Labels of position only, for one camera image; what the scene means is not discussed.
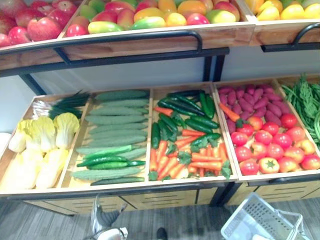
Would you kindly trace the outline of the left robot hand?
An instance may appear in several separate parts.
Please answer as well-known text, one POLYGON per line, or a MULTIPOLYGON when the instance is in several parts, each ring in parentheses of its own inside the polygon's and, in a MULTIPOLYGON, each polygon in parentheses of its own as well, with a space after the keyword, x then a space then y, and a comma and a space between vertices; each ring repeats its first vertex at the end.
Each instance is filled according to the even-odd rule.
POLYGON ((104 211, 100 203, 100 195, 98 194, 94 199, 90 215, 92 232, 97 233, 101 230, 109 229, 127 206, 128 204, 124 203, 120 209, 104 211))

